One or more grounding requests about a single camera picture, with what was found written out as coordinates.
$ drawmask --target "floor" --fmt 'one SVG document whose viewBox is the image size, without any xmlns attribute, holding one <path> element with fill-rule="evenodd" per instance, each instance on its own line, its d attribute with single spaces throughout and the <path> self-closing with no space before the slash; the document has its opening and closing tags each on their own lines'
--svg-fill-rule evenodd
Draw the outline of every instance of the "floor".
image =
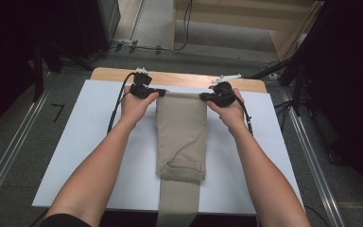
<svg viewBox="0 0 363 227">
<path fill-rule="evenodd" d="M 122 13 L 122 18 L 129 19 L 122 19 L 121 23 L 125 24 L 119 25 L 115 41 L 126 43 L 138 41 L 139 45 L 170 47 L 169 23 L 164 21 L 164 18 L 170 15 L 168 13 L 170 5 L 167 2 L 171 1 L 166 3 L 159 0 L 119 1 L 121 11 L 132 10 L 133 13 Z M 153 18 L 156 14 L 162 15 L 162 19 Z M 167 29 L 160 30 L 152 25 Z M 178 22 L 175 41 L 175 46 L 181 46 L 184 41 L 182 22 Z M 265 30 L 190 23 L 189 44 L 181 53 L 156 54 L 138 49 L 132 52 L 123 48 L 102 56 L 94 65 L 129 69 L 145 66 L 154 71 L 206 75 L 230 75 L 238 71 L 242 75 L 249 76 L 267 67 L 267 62 L 277 60 L 278 56 Z M 45 78 L 45 83 L 50 84 L 47 86 L 50 90 L 46 91 L 46 99 L 39 107 L 41 109 L 38 115 L 33 118 L 33 124 L 28 129 L 23 143 L 20 144 L 15 159 L 10 163 L 10 169 L 5 173 L 5 180 L 0 183 L 0 226 L 28 226 L 43 213 L 43 208 L 31 207 L 30 204 L 61 138 L 61 132 L 76 102 L 78 92 L 84 80 L 91 76 L 91 72 L 77 65 L 65 66 L 60 75 L 48 73 L 47 70 L 46 74 L 48 76 Z M 266 77 L 263 81 L 275 105 L 286 101 L 285 89 L 278 85 L 277 80 Z M 33 89 L 30 87 L 1 117 L 0 160 L 27 115 L 32 96 Z M 64 106 L 58 118 L 57 105 Z M 343 220 L 343 224 L 336 225 L 328 218 L 328 212 L 307 163 L 293 119 L 289 116 L 285 120 L 284 139 L 311 224 L 363 226 L 362 177 L 348 166 L 335 166 L 329 162 L 327 149 L 317 131 L 317 126 L 302 106 L 301 121 Z"/>
</svg>

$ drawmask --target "beige fabric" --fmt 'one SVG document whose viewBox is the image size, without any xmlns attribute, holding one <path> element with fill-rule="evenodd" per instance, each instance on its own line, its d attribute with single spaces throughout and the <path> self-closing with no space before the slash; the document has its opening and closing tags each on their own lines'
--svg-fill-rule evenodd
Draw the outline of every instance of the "beige fabric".
<svg viewBox="0 0 363 227">
<path fill-rule="evenodd" d="M 157 99 L 161 198 L 157 227 L 189 226 L 205 179 L 207 106 L 198 94 L 166 92 Z"/>
</svg>

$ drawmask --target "black sleeve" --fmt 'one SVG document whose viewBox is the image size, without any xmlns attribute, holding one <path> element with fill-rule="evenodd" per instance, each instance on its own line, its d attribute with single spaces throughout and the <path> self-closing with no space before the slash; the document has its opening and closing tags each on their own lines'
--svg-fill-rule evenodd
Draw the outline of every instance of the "black sleeve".
<svg viewBox="0 0 363 227">
<path fill-rule="evenodd" d="M 91 225 L 71 215 L 57 214 L 44 219 L 40 227 L 91 227 Z"/>
</svg>

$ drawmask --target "person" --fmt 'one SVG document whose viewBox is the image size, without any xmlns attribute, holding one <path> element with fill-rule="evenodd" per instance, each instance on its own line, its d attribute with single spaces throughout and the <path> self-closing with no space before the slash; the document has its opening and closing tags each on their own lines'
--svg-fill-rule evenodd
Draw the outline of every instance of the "person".
<svg viewBox="0 0 363 227">
<path fill-rule="evenodd" d="M 233 92 L 241 99 L 238 89 Z M 119 173 L 131 131 L 144 116 L 157 93 L 146 99 L 124 96 L 121 117 L 113 129 L 66 181 L 41 227 L 99 226 Z M 307 216 L 285 176 L 262 151 L 245 122 L 241 106 L 208 107 L 219 114 L 233 136 L 243 166 L 252 203 L 262 226 L 310 226 Z"/>
</svg>

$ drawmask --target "left arm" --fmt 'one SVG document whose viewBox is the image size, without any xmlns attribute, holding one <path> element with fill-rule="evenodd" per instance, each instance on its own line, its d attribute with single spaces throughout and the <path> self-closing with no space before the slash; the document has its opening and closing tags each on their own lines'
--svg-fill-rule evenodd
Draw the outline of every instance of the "left arm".
<svg viewBox="0 0 363 227">
<path fill-rule="evenodd" d="M 130 90 L 125 87 L 125 94 Z M 78 166 L 53 201 L 46 217 L 69 214 L 98 226 L 116 183 L 131 131 L 143 117 L 147 106 L 158 97 L 147 99 L 125 96 L 118 123 Z"/>
</svg>

